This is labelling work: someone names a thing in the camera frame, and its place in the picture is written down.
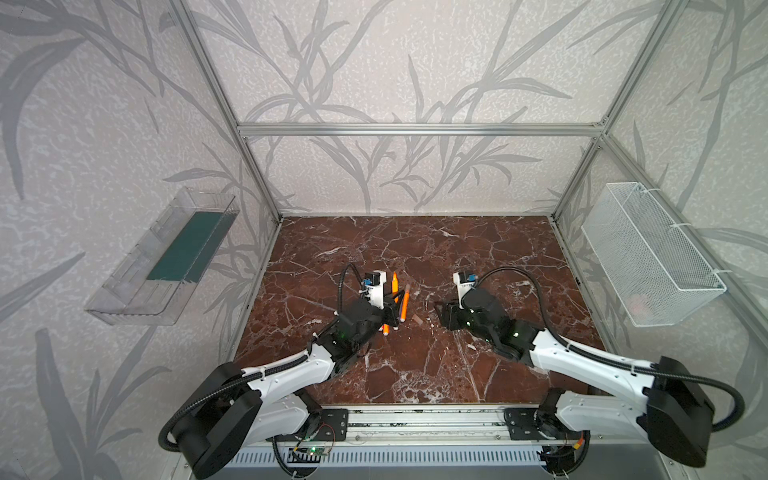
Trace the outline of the orange marker diagonal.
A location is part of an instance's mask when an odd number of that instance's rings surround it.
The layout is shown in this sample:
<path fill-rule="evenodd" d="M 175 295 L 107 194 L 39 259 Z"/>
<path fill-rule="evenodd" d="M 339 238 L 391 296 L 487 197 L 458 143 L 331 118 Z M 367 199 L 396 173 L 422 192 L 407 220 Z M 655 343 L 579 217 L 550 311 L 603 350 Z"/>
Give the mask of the orange marker diagonal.
<path fill-rule="evenodd" d="M 399 280 L 396 272 L 393 272 L 392 279 L 391 279 L 391 294 L 392 299 L 395 303 L 398 302 L 398 292 L 399 292 Z"/>

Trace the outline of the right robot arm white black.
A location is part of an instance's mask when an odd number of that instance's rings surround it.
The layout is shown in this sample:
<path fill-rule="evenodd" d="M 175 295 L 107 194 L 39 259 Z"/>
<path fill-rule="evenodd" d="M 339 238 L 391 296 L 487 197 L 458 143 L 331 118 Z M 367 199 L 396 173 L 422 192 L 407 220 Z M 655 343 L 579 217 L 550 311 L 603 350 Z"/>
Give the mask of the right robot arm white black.
<path fill-rule="evenodd" d="M 596 395 L 553 390 L 539 408 L 539 424 L 557 431 L 611 432 L 647 441 L 680 464 L 702 468 L 713 433 L 740 420 L 741 393 L 719 380 L 691 374 L 679 361 L 625 359 L 553 331 L 511 318 L 483 288 L 466 287 L 459 298 L 435 305 L 450 331 L 466 330 L 506 360 L 555 372 L 598 389 Z"/>

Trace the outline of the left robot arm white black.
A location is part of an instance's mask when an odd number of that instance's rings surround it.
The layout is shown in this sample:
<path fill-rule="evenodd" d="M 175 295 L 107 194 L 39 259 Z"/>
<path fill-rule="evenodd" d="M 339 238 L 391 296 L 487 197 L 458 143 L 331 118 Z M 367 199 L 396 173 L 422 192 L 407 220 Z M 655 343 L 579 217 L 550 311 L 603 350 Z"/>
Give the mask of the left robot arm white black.
<path fill-rule="evenodd" d="M 282 360 L 244 369 L 232 362 L 217 366 L 161 427 L 159 446 L 182 454 L 194 476 L 206 479 L 245 444 L 304 430 L 321 410 L 307 387 L 346 373 L 382 326 L 399 325 L 403 296 L 361 296 L 305 349 Z"/>

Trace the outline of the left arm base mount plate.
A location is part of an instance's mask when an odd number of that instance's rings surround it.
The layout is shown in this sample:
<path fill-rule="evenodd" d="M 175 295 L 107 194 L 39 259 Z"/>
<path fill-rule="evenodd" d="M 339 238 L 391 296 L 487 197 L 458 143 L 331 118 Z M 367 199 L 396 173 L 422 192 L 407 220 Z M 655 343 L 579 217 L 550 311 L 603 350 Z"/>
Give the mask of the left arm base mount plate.
<path fill-rule="evenodd" d="M 348 426 L 348 409 L 322 409 L 311 412 L 294 436 L 304 441 L 344 441 Z"/>

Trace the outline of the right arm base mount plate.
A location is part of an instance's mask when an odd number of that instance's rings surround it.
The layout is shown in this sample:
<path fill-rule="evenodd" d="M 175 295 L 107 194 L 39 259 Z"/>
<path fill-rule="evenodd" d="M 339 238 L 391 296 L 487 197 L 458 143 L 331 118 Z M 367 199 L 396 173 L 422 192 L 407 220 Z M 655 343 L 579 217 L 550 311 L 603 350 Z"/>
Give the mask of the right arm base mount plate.
<path fill-rule="evenodd" d="M 553 413 L 539 411 L 538 407 L 508 407 L 503 410 L 503 422 L 511 440 L 541 442 L 585 442 L 586 431 L 566 427 Z"/>

